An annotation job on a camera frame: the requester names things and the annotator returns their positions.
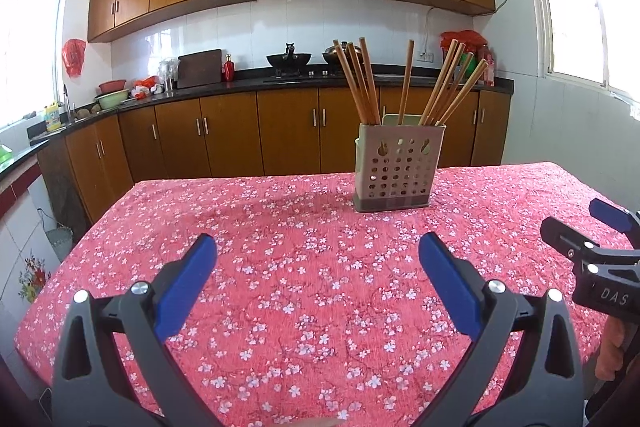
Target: red plastic bag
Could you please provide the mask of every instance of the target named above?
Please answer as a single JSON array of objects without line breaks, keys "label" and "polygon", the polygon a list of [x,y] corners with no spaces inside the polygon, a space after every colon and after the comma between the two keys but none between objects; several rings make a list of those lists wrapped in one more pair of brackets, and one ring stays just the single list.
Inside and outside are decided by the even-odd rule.
[{"label": "red plastic bag", "polygon": [[69,78],[80,76],[84,65],[84,49],[86,42],[80,39],[69,39],[62,46],[62,63],[65,65]]}]

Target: bottle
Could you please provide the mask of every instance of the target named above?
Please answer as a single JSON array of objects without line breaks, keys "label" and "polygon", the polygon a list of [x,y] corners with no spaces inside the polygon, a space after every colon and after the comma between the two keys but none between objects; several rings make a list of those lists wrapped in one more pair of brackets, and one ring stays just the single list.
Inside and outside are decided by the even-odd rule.
[{"label": "bottle", "polygon": [[234,74],[236,74],[236,66],[231,61],[231,55],[226,56],[224,71],[225,71],[225,80],[227,82],[231,82],[234,79]]}]

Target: wall tile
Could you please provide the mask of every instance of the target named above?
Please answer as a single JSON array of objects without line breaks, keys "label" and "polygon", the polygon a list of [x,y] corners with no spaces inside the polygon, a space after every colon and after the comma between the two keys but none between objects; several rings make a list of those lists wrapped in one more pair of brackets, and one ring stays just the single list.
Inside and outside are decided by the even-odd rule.
[{"label": "wall tile", "polygon": [[16,246],[22,250],[33,229],[40,223],[40,216],[28,192],[23,194],[5,215],[5,221]]}]

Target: pot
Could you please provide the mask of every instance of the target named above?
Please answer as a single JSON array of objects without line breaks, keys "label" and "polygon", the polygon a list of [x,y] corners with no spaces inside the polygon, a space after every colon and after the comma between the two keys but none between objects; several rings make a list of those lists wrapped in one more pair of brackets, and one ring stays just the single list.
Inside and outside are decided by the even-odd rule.
[{"label": "pot", "polygon": [[[344,51],[344,54],[347,57],[347,62],[351,65],[351,55],[347,53],[347,41],[342,41],[340,45],[342,47],[342,50]],[[360,49],[359,46],[354,46],[354,48],[356,49],[356,55],[358,57],[358,61],[362,66],[364,63],[364,59],[362,58],[362,50]],[[322,54],[322,58],[324,58],[324,61],[327,64],[340,67],[340,60],[338,59],[338,54],[335,51],[335,47],[330,46],[327,49],[325,49],[324,53]]]},{"label": "pot", "polygon": [[299,70],[311,60],[311,53],[295,53],[295,45],[287,44],[284,54],[267,55],[267,60],[277,70]]}]

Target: bowl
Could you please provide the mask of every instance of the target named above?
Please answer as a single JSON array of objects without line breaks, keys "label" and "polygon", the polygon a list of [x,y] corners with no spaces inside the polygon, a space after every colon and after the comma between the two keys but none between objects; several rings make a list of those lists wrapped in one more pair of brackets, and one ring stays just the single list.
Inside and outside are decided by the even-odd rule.
[{"label": "bowl", "polygon": [[100,84],[98,87],[100,88],[100,92],[102,94],[109,94],[110,92],[123,90],[125,82],[127,81],[126,80],[110,80],[109,82],[104,82]]},{"label": "bowl", "polygon": [[112,109],[116,107],[123,100],[127,100],[129,98],[129,91],[127,89],[123,89],[116,92],[110,92],[109,94],[103,94],[101,96],[96,96],[95,101],[100,104],[100,107],[103,109]]}]

